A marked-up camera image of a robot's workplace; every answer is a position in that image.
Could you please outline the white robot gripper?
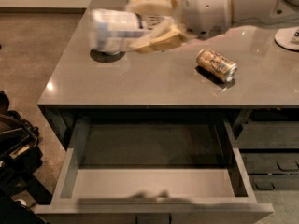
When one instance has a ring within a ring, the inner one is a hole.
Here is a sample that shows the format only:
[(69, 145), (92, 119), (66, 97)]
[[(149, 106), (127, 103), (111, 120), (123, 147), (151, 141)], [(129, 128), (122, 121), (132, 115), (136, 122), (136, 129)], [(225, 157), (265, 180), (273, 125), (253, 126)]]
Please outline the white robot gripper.
[[(172, 16), (179, 0), (130, 0), (127, 12), (139, 15)], [(225, 34), (232, 25), (232, 0), (180, 0), (183, 22), (187, 30), (199, 39)], [(149, 54), (180, 47), (189, 40), (187, 32), (172, 19), (166, 18), (129, 48)]]

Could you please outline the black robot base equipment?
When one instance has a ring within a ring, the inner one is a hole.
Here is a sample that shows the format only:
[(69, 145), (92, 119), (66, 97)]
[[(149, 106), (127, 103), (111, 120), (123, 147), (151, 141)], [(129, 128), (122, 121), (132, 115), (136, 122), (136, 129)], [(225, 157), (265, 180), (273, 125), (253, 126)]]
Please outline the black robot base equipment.
[(12, 199), (27, 191), (38, 204), (49, 204), (52, 195), (33, 175), (42, 164), (38, 128), (8, 109), (9, 99), (0, 91), (0, 224), (49, 224), (25, 200)]

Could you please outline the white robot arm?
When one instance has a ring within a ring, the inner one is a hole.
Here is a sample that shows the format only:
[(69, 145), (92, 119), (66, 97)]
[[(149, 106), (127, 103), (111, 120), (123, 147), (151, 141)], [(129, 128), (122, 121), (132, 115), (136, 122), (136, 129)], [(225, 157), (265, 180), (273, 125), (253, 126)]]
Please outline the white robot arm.
[(298, 22), (298, 0), (130, 0), (125, 10), (162, 19), (130, 46), (138, 53), (207, 40), (235, 26), (292, 27)]

